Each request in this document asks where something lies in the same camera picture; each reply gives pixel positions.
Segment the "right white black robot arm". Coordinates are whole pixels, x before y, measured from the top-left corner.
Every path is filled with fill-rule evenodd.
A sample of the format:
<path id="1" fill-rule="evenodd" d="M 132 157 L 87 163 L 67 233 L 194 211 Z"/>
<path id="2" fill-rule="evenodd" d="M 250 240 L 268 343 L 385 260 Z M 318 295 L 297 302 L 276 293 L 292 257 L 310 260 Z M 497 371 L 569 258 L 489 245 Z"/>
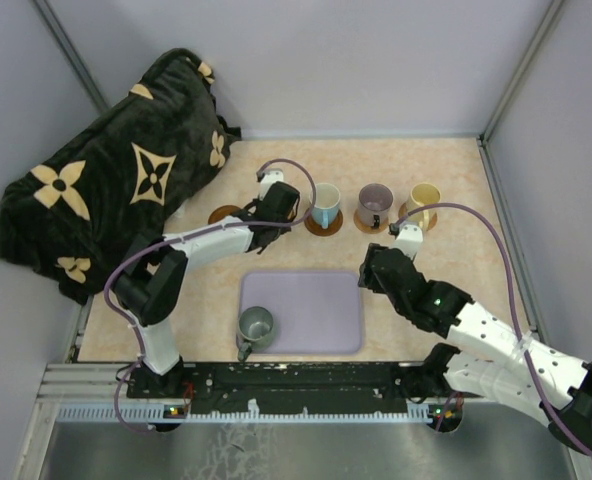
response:
<path id="1" fill-rule="evenodd" d="M 566 446 L 592 456 L 592 360 L 517 335 L 468 293 L 427 280 L 398 248 L 370 244 L 359 285 L 442 343 L 426 359 L 424 387 L 472 393 L 535 419 Z"/>

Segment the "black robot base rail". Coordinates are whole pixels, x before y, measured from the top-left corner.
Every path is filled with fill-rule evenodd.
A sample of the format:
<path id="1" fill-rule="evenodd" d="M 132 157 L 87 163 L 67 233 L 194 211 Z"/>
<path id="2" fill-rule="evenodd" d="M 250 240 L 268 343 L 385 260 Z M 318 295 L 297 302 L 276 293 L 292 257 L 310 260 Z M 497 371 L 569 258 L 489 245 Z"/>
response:
<path id="1" fill-rule="evenodd" d="M 129 398 L 179 399 L 193 414 L 243 413 L 251 400 L 269 415 L 405 413 L 410 400 L 451 392 L 419 362 L 198 362 L 162 380 L 141 367 L 127 384 Z"/>

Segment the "purple transparent mug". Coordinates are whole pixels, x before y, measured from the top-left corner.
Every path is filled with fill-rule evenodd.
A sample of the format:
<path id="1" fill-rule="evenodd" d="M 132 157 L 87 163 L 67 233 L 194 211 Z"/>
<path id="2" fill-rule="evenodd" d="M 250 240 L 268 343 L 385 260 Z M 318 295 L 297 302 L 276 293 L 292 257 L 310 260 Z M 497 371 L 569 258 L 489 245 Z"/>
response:
<path id="1" fill-rule="evenodd" d="M 361 221 L 377 227 L 389 222 L 389 212 L 393 205 L 392 191 L 380 183 L 364 186 L 358 196 L 358 209 Z"/>

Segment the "cream yellow ceramic mug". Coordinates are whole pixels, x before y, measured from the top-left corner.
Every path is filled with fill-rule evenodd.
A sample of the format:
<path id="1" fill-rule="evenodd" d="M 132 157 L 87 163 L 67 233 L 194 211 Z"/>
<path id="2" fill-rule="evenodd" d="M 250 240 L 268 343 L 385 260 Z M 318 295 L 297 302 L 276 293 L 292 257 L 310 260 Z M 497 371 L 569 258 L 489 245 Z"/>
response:
<path id="1" fill-rule="evenodd" d="M 436 224 L 437 212 L 429 208 L 412 214 L 421 207 L 434 205 L 441 201 L 441 192 L 437 186 L 431 183 L 419 183 L 415 185 L 404 203 L 405 213 L 411 222 L 416 223 L 423 231 L 430 230 Z"/>

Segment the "light woven rattan coaster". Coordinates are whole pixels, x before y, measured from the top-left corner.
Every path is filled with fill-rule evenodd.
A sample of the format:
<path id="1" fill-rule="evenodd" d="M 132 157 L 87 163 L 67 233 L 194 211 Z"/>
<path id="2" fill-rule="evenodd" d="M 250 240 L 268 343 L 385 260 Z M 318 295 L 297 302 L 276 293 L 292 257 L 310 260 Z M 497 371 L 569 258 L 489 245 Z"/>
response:
<path id="1" fill-rule="evenodd" d="M 366 233 L 366 234 L 377 234 L 377 233 L 384 232 L 388 229 L 387 223 L 382 224 L 377 227 L 371 227 L 370 225 L 364 224 L 360 219 L 358 211 L 355 211 L 353 214 L 353 222 L 358 230 L 360 230 L 361 232 Z"/>

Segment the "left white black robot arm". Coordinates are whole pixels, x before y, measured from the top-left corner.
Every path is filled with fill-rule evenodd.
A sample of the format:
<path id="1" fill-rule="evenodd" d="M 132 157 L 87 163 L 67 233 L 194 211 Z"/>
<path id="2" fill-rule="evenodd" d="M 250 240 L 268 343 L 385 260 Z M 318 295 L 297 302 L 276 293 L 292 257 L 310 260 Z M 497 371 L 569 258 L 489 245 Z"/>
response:
<path id="1" fill-rule="evenodd" d="M 298 190 L 278 181 L 245 208 L 206 227 L 135 238 L 108 278 L 104 296 L 109 308 L 135 329 L 139 360 L 150 371 L 152 389 L 170 397 L 184 384 L 170 315 L 186 274 L 225 257 L 263 251 L 291 230 L 299 203 Z"/>

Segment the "grey ceramic mug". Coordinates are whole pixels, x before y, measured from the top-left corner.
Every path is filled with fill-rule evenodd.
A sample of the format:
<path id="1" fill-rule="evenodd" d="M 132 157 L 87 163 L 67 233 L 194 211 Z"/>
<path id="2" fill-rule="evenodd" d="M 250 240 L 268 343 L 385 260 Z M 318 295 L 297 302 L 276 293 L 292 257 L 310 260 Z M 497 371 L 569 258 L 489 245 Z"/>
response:
<path id="1" fill-rule="evenodd" d="M 276 337 L 277 324 L 269 310 L 253 306 L 244 310 L 237 324 L 237 360 L 245 362 L 252 353 L 267 350 Z"/>

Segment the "white mug blue handle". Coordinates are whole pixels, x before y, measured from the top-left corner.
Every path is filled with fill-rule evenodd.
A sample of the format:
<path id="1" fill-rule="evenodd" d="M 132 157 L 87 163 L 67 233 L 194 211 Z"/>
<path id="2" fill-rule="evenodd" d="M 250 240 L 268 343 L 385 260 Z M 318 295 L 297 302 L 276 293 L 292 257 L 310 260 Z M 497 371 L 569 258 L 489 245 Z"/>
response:
<path id="1" fill-rule="evenodd" d="M 340 210 L 340 190 L 330 183 L 317 183 L 309 200 L 314 223 L 323 229 L 328 229 Z"/>

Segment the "dark brown wooden coaster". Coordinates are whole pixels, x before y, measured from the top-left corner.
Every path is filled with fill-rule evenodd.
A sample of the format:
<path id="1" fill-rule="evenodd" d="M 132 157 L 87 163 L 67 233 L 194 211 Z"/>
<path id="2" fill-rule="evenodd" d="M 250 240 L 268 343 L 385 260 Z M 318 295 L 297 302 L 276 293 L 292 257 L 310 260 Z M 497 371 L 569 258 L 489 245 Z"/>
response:
<path id="1" fill-rule="evenodd" d="M 227 216 L 239 211 L 240 208 L 236 205 L 223 205 L 216 208 L 208 217 L 207 223 L 209 225 L 220 222 Z"/>

